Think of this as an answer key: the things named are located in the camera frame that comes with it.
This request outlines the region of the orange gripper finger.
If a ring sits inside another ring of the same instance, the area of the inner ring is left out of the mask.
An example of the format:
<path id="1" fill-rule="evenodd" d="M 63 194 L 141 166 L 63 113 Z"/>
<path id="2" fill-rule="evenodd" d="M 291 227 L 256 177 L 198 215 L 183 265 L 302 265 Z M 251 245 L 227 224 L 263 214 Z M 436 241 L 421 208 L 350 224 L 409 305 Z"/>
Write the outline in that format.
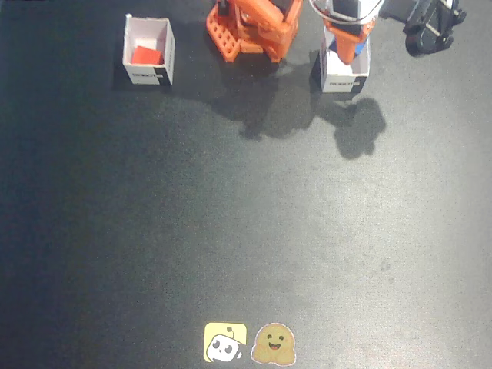
<path id="1" fill-rule="evenodd" d="M 336 33 L 334 43 L 339 59 L 345 64 L 350 65 L 357 54 L 357 47 L 366 42 L 365 35 L 352 35 L 347 33 Z"/>

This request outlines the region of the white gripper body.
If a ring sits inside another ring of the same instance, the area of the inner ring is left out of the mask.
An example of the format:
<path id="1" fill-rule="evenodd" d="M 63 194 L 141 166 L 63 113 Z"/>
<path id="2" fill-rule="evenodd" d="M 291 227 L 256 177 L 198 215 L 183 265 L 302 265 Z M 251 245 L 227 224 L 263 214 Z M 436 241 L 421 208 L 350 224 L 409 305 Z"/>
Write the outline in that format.
<path id="1" fill-rule="evenodd" d="M 328 0 L 324 3 L 327 18 L 325 28 L 333 35 L 366 39 L 372 31 L 381 1 Z"/>

